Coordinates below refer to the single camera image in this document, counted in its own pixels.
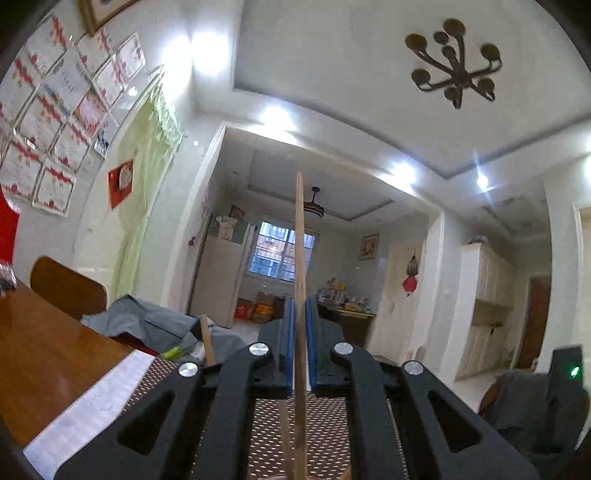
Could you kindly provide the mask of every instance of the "ceiling light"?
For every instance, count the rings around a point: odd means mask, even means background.
[[[296,127],[291,121],[290,114],[278,105],[267,107],[261,116],[261,121],[279,130],[293,130]]]
[[[318,218],[322,218],[324,216],[324,207],[318,205],[314,200],[316,199],[316,194],[320,191],[318,187],[312,187],[312,201],[311,202],[304,202],[304,211],[313,213],[317,215]]]
[[[195,34],[191,44],[193,64],[200,73],[217,75],[229,63],[230,48],[228,38],[214,32]]]
[[[396,165],[392,174],[397,178],[398,181],[406,185],[412,185],[417,181],[414,168],[412,168],[408,163],[399,163]]]
[[[463,92],[471,88],[478,95],[487,99],[489,102],[495,101],[495,82],[486,75],[498,72],[502,66],[501,54],[499,49],[492,43],[485,43],[480,47],[480,55],[488,61],[488,67],[477,69],[473,72],[466,70],[466,56],[464,55],[466,46],[464,44],[464,35],[466,27],[462,22],[455,18],[448,18],[443,23],[444,31],[437,31],[433,34],[433,39],[441,45],[441,53],[450,63],[451,68],[435,61],[427,53],[427,39],[418,33],[410,34],[405,39],[406,46],[422,61],[438,68],[450,75],[449,78],[441,82],[431,83],[431,74],[425,69],[416,69],[411,73],[413,82],[422,92],[434,92],[445,88],[443,95],[451,101],[454,108],[462,107]],[[454,47],[449,44],[450,37],[457,43],[459,59]]]
[[[191,48],[189,38],[183,35],[173,38],[164,48],[164,71],[162,87],[164,96],[174,102],[189,85],[191,58],[186,54]]]
[[[476,182],[481,190],[486,190],[488,188],[488,178],[486,178],[486,175],[479,173],[478,180]]]

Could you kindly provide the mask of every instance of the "chair back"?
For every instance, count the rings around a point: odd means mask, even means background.
[[[103,285],[49,257],[40,257],[31,271],[31,289],[75,320],[107,308]]]

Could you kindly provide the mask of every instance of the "refrigerator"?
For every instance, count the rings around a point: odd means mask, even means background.
[[[238,290],[251,253],[255,226],[226,216],[209,226],[193,287],[191,316],[207,315],[231,328]]]

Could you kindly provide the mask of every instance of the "doorway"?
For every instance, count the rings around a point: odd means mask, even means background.
[[[532,368],[534,361],[540,356],[546,332],[549,305],[550,279],[546,277],[530,278],[530,295],[525,330],[516,365],[519,369]]]

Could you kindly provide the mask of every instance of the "black device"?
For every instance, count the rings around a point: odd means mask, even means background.
[[[313,394],[346,399],[353,480],[540,479],[420,362],[377,362],[345,342],[339,325],[319,318],[312,297],[306,330]],[[213,367],[181,365],[55,479],[243,480],[255,399],[289,396],[293,345],[294,302],[287,298],[284,318],[263,325],[258,342]],[[19,471],[18,480],[37,478]],[[570,468],[554,478],[587,477]]]

